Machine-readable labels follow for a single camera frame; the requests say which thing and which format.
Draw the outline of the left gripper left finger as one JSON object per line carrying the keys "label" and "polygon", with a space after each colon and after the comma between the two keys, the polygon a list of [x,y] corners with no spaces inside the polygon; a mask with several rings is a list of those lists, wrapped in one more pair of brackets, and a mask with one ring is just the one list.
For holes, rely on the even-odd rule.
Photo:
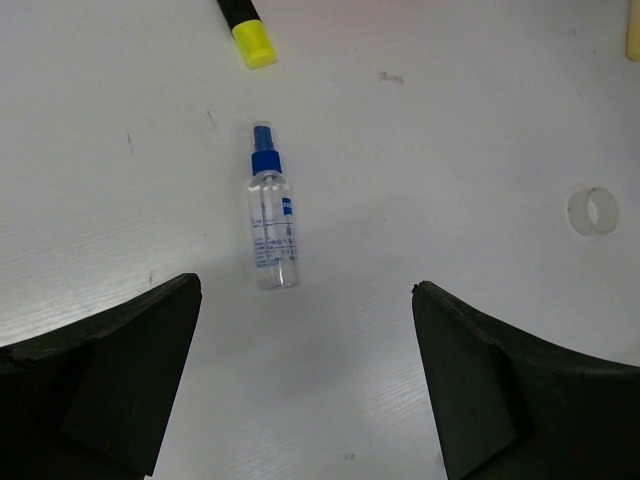
{"label": "left gripper left finger", "polygon": [[201,300],[199,277],[181,274],[2,347],[2,478],[152,476]]}

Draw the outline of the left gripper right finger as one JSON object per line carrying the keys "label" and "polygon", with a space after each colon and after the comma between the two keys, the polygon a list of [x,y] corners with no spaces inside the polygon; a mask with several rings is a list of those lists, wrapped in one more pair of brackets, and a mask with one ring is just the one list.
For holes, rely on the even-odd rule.
{"label": "left gripper right finger", "polygon": [[484,314],[432,282],[412,311],[451,479],[635,479],[639,370]]}

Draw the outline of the white tape roll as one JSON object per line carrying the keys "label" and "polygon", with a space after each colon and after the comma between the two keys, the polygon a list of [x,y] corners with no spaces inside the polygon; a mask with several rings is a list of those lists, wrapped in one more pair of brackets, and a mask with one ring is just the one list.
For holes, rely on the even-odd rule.
{"label": "white tape roll", "polygon": [[607,235],[618,225],[619,207],[606,188],[584,187],[569,198],[567,217],[573,230],[582,236]]}

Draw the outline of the clear blue spray bottle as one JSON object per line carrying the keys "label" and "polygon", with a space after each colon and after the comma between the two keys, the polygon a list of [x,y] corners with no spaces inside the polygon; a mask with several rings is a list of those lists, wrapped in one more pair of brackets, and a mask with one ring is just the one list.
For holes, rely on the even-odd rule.
{"label": "clear blue spray bottle", "polygon": [[264,290],[298,283],[298,245],[289,181],[269,123],[252,126],[251,173],[248,184],[257,286]]}

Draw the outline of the yellow black highlighter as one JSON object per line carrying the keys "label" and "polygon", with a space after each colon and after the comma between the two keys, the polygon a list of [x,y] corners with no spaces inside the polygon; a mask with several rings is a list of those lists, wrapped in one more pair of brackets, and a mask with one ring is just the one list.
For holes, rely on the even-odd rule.
{"label": "yellow black highlighter", "polygon": [[250,69],[277,61],[276,50],[252,0],[217,0],[239,52]]}

